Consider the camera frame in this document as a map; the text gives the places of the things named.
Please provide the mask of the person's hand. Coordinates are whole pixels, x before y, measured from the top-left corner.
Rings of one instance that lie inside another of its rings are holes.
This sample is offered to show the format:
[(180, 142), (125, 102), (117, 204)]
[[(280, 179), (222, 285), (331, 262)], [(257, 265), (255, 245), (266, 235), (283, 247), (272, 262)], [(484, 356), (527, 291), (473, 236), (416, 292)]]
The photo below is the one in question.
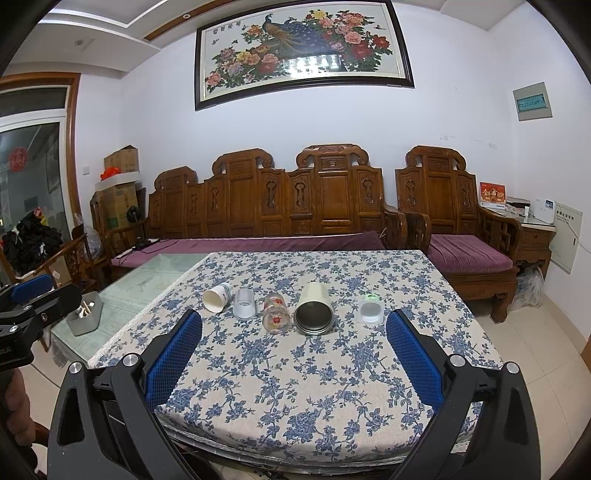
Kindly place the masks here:
[(9, 411), (6, 421), (8, 431), (18, 445), (30, 446), (36, 438), (35, 422), (31, 418), (30, 400), (24, 379), (18, 369), (13, 371), (5, 393), (5, 403)]

